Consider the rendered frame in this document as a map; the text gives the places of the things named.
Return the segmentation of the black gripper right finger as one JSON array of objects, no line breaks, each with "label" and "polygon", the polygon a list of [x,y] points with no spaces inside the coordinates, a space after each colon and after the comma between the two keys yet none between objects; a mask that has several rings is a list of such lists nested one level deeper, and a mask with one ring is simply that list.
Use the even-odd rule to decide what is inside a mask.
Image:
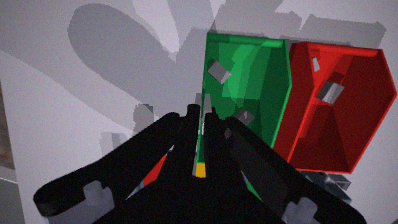
[{"label": "black gripper right finger", "polygon": [[205,94],[203,118],[205,174],[214,179],[219,224],[265,224],[243,174],[287,224],[367,224],[355,208],[305,178],[239,119],[219,119],[210,94]]}]

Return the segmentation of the green bin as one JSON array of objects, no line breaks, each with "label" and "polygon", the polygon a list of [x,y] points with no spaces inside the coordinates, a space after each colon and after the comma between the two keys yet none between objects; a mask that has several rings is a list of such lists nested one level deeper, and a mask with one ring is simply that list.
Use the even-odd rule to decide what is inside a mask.
[{"label": "green bin", "polygon": [[[223,84],[207,72],[216,60],[231,74]],[[273,149],[291,88],[288,46],[281,41],[217,33],[208,35],[196,163],[205,164],[202,143],[205,94],[210,94],[211,106],[219,119],[236,117],[242,109],[252,113],[255,118],[247,127]]]}]

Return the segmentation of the grey metal block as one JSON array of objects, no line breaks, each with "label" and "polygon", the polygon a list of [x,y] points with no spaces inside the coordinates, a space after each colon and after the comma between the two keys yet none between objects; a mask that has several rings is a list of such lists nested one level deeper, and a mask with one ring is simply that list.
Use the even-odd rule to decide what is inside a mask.
[{"label": "grey metal block", "polygon": [[320,69],[317,58],[316,57],[312,57],[313,59],[313,65],[314,65],[314,71],[318,71]]},{"label": "grey metal block", "polygon": [[244,125],[248,126],[249,123],[254,119],[254,116],[246,109],[242,109],[235,118],[239,119]]},{"label": "grey metal block", "polygon": [[231,75],[218,61],[215,61],[207,70],[217,81],[223,84]]},{"label": "grey metal block", "polygon": [[326,81],[319,94],[317,95],[317,99],[333,104],[343,89],[344,86],[341,86],[334,82]]}]

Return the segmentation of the dark grey shelf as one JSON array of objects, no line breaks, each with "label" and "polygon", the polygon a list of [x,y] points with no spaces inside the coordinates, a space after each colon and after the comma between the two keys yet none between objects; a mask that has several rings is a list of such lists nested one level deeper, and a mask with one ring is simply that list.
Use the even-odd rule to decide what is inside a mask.
[{"label": "dark grey shelf", "polygon": [[[171,151],[168,151],[168,152],[171,152]],[[149,182],[152,182],[152,181],[156,180],[156,178],[157,178],[157,176],[158,176],[158,174],[160,172],[160,169],[161,169],[161,167],[163,165],[163,162],[164,162],[164,160],[165,160],[165,158],[167,156],[167,153],[157,163],[157,165],[150,171],[150,173],[143,179],[143,181],[131,193],[130,196],[132,196],[137,191],[142,189],[142,187],[144,187]],[[196,156],[197,156],[197,153],[195,153],[195,159],[194,159],[192,175],[197,176],[197,177],[206,177],[205,164],[196,163]],[[298,171],[305,178],[307,178],[310,181],[312,180],[313,183],[315,183],[316,185],[322,187],[323,189],[325,189],[326,191],[330,192],[331,194],[335,195],[336,197],[338,197],[342,201],[345,201],[348,204],[351,203],[352,199],[343,191],[343,190],[347,191],[347,189],[350,186],[351,182],[348,181],[342,174],[326,174],[325,172],[301,171],[301,170],[298,170]],[[242,172],[242,174],[243,174],[243,172]],[[256,195],[260,199],[260,197],[255,192],[254,188],[252,187],[252,185],[247,180],[247,178],[245,177],[244,174],[243,174],[243,176],[244,176],[245,182],[247,183],[248,189],[250,189],[253,192],[253,194]]]}]

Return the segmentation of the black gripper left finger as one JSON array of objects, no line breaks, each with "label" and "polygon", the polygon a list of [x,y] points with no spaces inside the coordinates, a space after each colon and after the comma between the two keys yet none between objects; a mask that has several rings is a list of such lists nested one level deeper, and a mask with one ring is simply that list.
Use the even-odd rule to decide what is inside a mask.
[{"label": "black gripper left finger", "polygon": [[92,224],[125,201],[168,152],[135,224],[180,224],[200,133],[202,93],[98,161],[48,182],[33,201],[45,224]]}]

